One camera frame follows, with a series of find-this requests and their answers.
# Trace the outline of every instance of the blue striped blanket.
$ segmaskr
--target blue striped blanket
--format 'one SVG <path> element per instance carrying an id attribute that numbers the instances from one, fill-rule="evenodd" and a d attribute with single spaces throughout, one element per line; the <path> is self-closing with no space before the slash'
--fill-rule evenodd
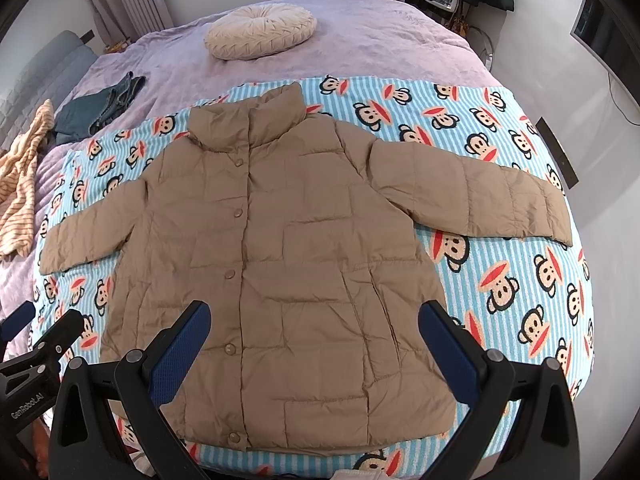
<path id="1" fill-rule="evenodd" d="M 289 82 L 245 84 L 197 104 L 238 101 Z M 451 87 L 369 76 L 327 76 L 300 84 L 309 113 L 349 121 L 389 142 L 423 142 L 529 171 L 562 189 L 542 139 L 506 88 Z M 102 199 L 123 181 L 139 177 L 169 142 L 185 135 L 189 113 L 185 108 L 132 130 L 109 132 L 92 140 L 85 150 L 70 152 L 40 226 L 37 254 L 50 227 Z M 483 347 L 498 348 L 511 360 L 538 364 L 556 356 L 575 397 L 593 365 L 593 305 L 589 269 L 573 221 L 572 248 L 544 238 L 466 238 L 419 225 L 415 229 L 436 263 L 454 321 Z M 98 362 L 117 257 L 114 254 L 50 276 L 40 275 L 37 266 L 34 269 L 38 315 L 33 338 L 39 338 L 68 308 L 84 314 L 82 338 L 64 356 L 63 366 L 74 355 Z M 534 320 L 543 326 L 536 339 L 526 330 Z M 487 454 L 501 449 L 516 411 L 515 404 L 505 410 Z M 330 477 L 337 469 L 375 465 L 389 476 L 414 476 L 433 462 L 465 413 L 466 406 L 459 405 L 455 424 L 446 434 L 367 454 L 324 458 L 185 444 L 202 465 L 219 470 Z M 135 447 L 137 441 L 127 421 L 117 419 L 117 424 L 126 442 Z"/>

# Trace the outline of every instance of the round cushion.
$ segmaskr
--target round cushion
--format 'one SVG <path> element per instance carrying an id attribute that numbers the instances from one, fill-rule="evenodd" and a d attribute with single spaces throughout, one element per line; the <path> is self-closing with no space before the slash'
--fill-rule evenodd
<path id="1" fill-rule="evenodd" d="M 308 40 L 316 30 L 311 12 L 291 4 L 240 7 L 214 22 L 204 39 L 212 56 L 256 59 Z"/>

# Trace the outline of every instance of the gray headboard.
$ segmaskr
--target gray headboard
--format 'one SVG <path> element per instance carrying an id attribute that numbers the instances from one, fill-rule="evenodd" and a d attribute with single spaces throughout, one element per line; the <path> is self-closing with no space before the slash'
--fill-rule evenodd
<path id="1" fill-rule="evenodd" d="M 57 109 L 98 59 L 74 33 L 64 30 L 43 47 L 0 100 L 0 148 L 8 150 L 28 129 L 36 109 L 51 99 Z"/>

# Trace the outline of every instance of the jacket collar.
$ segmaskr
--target jacket collar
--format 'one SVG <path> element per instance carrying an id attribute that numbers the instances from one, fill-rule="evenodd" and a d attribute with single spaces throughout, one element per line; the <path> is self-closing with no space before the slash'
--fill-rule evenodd
<path id="1" fill-rule="evenodd" d="M 236 152 L 279 138 L 306 115 L 299 83 L 237 103 L 193 107 L 187 128 L 204 150 Z"/>

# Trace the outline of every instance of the beige down jacket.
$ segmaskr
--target beige down jacket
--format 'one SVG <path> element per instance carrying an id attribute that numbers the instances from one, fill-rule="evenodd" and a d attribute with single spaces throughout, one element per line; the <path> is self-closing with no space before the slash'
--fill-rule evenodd
<path id="1" fill-rule="evenodd" d="M 209 338 L 163 408 L 190 441 L 338 454 L 447 431 L 454 399 L 417 329 L 421 304 L 445 298 L 414 221 L 572 241 L 551 184 L 307 116 L 298 84 L 192 108 L 188 129 L 49 231 L 40 271 L 122 248 L 102 360 L 209 304 Z"/>

